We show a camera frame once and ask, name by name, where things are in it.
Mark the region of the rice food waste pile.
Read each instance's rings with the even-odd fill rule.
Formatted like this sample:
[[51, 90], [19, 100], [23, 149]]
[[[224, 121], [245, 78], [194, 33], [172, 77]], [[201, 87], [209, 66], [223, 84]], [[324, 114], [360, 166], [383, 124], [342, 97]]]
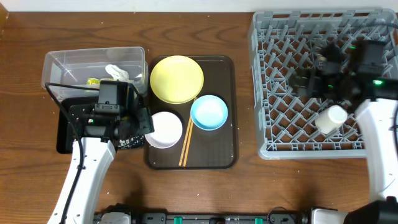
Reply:
[[120, 139], [118, 149], [136, 149], [144, 145], [144, 136], [131, 136], [128, 139]]

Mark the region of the pink white bowl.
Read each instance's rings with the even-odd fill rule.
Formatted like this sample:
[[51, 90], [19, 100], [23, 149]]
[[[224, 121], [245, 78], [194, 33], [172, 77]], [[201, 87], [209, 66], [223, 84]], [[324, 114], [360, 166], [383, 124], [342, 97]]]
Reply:
[[183, 132], [179, 117], [171, 112], [158, 112], [152, 115], [154, 132], [146, 134], [146, 141], [158, 149], [166, 149], [176, 144]]

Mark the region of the white green cup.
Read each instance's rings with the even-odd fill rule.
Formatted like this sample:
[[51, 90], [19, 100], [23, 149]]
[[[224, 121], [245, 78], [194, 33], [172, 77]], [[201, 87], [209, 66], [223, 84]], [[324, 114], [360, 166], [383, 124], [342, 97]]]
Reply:
[[323, 134], [338, 129], [348, 119], [348, 113], [340, 106], [333, 105], [322, 111], [315, 119], [315, 126]]

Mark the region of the white tissue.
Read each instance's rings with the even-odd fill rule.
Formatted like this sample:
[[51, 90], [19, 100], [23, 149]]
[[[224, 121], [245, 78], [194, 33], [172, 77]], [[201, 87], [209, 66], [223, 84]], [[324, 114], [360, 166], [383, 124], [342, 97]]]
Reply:
[[112, 76], [114, 80], [121, 82], [129, 82], [129, 74], [127, 71], [122, 70], [116, 65], [108, 64], [105, 66], [106, 72]]

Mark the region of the light blue bowl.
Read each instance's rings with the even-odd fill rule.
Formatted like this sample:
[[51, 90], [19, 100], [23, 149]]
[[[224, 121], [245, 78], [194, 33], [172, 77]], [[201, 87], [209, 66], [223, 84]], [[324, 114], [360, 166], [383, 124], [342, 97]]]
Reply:
[[196, 127], [205, 131], [214, 131], [225, 124], [228, 107], [220, 97], [204, 95], [192, 104], [190, 116]]

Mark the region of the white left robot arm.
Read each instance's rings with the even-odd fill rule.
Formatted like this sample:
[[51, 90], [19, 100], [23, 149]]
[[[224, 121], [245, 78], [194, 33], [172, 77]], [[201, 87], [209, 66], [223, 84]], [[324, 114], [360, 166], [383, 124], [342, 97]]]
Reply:
[[77, 99], [61, 103], [60, 119], [68, 126], [66, 147], [72, 160], [49, 223], [92, 223], [104, 177], [118, 149], [144, 145], [144, 135], [134, 133], [129, 118], [100, 114], [93, 103]]

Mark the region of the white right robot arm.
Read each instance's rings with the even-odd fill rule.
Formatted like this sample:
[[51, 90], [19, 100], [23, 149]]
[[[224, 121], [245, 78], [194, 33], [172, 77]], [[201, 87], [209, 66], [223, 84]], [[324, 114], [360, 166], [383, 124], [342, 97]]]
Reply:
[[357, 41], [342, 72], [341, 50], [329, 44], [320, 68], [298, 68], [289, 78], [298, 96], [349, 101], [367, 151], [369, 203], [348, 213], [313, 208], [302, 223], [397, 223], [397, 80], [382, 76], [385, 45]]

